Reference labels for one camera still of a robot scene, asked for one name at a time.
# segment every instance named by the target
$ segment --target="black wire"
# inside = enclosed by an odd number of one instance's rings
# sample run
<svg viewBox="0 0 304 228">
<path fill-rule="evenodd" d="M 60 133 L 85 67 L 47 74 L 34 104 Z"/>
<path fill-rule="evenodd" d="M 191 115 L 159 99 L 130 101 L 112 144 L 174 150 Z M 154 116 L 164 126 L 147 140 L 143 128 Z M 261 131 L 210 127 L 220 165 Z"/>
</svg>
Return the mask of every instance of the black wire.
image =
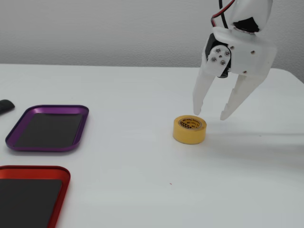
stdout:
<svg viewBox="0 0 304 228">
<path fill-rule="evenodd" d="M 223 0 L 218 0 L 218 3 L 219 3 L 219 8 L 223 8 Z M 223 21 L 223 24 L 224 24 L 224 27 L 228 29 L 228 25 L 227 25 L 227 22 L 226 22 L 226 18 L 225 18 L 225 14 L 222 13 L 220 15 L 222 17 L 222 21 Z"/>
</svg>

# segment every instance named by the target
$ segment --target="roll of tape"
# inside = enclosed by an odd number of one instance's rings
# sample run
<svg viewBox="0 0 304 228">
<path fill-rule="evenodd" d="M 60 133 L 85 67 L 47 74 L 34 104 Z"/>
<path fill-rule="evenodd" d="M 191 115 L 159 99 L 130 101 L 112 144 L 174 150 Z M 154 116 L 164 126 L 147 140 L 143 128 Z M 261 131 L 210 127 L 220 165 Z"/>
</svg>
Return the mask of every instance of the roll of tape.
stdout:
<svg viewBox="0 0 304 228">
<path fill-rule="evenodd" d="M 174 120 L 173 137 L 185 144 L 198 144 L 205 140 L 206 122 L 196 116 L 184 115 Z"/>
</svg>

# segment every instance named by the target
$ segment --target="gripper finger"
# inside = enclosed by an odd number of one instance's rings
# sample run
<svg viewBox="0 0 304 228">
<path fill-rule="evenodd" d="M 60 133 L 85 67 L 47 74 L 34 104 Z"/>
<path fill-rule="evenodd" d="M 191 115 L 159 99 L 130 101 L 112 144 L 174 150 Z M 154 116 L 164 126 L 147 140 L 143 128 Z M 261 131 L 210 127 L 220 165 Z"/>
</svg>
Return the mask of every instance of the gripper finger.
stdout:
<svg viewBox="0 0 304 228">
<path fill-rule="evenodd" d="M 224 45 L 215 46 L 211 50 L 208 60 L 203 52 L 202 64 L 193 91 L 193 111 L 195 115 L 200 114 L 203 101 L 214 78 L 222 75 L 229 61 L 230 50 Z"/>
<path fill-rule="evenodd" d="M 228 103 L 220 116 L 226 120 L 249 97 L 249 95 L 266 79 L 266 76 L 250 77 L 239 75 L 235 88 L 232 90 Z"/>
</svg>

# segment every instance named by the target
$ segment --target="tray rim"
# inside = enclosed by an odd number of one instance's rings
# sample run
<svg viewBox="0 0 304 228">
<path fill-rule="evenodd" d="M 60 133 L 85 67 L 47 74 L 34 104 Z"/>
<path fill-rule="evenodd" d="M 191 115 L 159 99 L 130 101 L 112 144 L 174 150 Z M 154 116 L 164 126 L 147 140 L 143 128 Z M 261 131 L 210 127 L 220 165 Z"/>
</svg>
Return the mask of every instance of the tray rim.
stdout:
<svg viewBox="0 0 304 228">
<path fill-rule="evenodd" d="M 32 110 L 37 109 L 37 108 L 80 108 L 80 109 L 84 109 L 85 113 L 81 113 L 82 115 L 82 119 L 81 122 L 79 124 L 76 136 L 74 138 L 73 144 L 71 146 L 68 147 L 64 147 L 64 148 L 40 148 L 40 147 L 15 147 L 14 143 L 17 141 L 18 137 L 14 140 L 11 139 L 11 137 L 13 136 L 16 128 L 20 125 L 20 123 L 22 122 L 22 120 L 24 119 L 24 117 Z M 66 151 L 70 151 L 74 148 L 76 148 L 79 144 L 80 144 L 80 140 L 82 137 L 82 133 L 86 124 L 86 120 L 89 114 L 89 109 L 86 106 L 83 105 L 76 105 L 76 104 L 68 104 L 68 105 L 64 105 L 64 104 L 42 104 L 42 105 L 36 105 L 33 107 L 28 108 L 27 110 L 25 110 L 25 112 L 22 114 L 22 116 L 19 118 L 19 120 L 17 121 L 17 123 L 14 125 L 14 127 L 12 128 L 12 130 L 10 131 L 10 133 L 7 135 L 7 137 L 5 138 L 5 143 L 6 145 L 11 148 L 12 150 L 15 151 L 36 151 L 36 152 L 66 152 Z"/>
<path fill-rule="evenodd" d="M 0 166 L 0 179 L 61 180 L 61 189 L 47 225 L 47 228 L 55 228 L 71 180 L 69 170 L 61 166 L 6 165 Z"/>
</svg>

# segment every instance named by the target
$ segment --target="tabletop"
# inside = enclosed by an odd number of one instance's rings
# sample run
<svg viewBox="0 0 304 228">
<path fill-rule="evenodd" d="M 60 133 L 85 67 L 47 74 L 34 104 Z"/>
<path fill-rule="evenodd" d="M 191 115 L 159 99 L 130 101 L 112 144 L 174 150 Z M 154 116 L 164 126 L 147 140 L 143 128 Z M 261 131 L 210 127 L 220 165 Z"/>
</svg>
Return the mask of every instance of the tabletop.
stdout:
<svg viewBox="0 0 304 228">
<path fill-rule="evenodd" d="M 193 114 L 198 68 L 0 65 L 0 165 L 58 165 L 71 182 L 57 228 L 302 228 L 304 84 L 271 69 L 220 121 L 236 75 L 216 78 L 200 117 L 206 140 L 185 145 L 173 121 Z M 70 152 L 14 152 L 5 137 L 35 105 L 85 105 Z"/>
</svg>

